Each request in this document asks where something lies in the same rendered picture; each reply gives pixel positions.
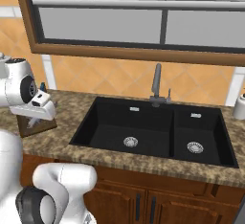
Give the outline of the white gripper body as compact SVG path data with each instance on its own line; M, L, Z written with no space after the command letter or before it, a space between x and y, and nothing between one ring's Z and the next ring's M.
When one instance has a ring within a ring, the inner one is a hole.
M29 103L9 100L10 111L14 115L38 118L51 121L56 115L56 109L50 99L45 101L33 100Z

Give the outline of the brown wooden cutting board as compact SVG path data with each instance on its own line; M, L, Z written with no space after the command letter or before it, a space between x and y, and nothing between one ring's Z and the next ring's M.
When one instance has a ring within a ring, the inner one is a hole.
M40 120L33 127L28 128L29 120L24 116L16 116L19 134L21 138L29 137L34 134L38 134L44 131L48 131L57 127L56 120L46 121Z

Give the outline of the brown wooden cupboard door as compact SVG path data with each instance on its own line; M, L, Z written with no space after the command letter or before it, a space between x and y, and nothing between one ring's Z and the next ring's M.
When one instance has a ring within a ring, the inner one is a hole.
M136 194L141 195L140 220L135 220ZM145 190L116 184L97 183L84 195L87 209L98 224L144 224Z
M238 210L229 204L150 190L146 224L149 224L152 196L156 197L153 224L233 224Z

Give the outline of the black double sink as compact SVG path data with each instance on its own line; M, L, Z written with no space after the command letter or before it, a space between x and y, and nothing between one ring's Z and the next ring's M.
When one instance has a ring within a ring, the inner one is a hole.
M237 168L218 108L97 97L70 143Z

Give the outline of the grey sink tap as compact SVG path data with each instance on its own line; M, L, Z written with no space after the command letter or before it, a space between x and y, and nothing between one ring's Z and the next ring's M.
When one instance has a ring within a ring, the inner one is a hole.
M151 87L151 92L153 95L149 98L149 101L152 103L153 107L159 107L162 103L170 104L171 97L167 95L167 97L160 96L160 80L161 80L161 71L162 65L158 63L155 68L153 83Z

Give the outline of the wooden framed window with blinds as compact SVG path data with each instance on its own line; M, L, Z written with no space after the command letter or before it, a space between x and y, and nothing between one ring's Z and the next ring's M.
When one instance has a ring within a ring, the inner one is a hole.
M35 54L245 66L245 0L18 0Z

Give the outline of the brown wooden panel under sink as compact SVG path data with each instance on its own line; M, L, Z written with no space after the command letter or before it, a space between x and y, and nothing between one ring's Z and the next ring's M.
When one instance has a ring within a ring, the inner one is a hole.
M245 196L245 189L211 183L168 177L119 168L95 166L103 182L132 185L158 191L170 191L216 202L238 205Z

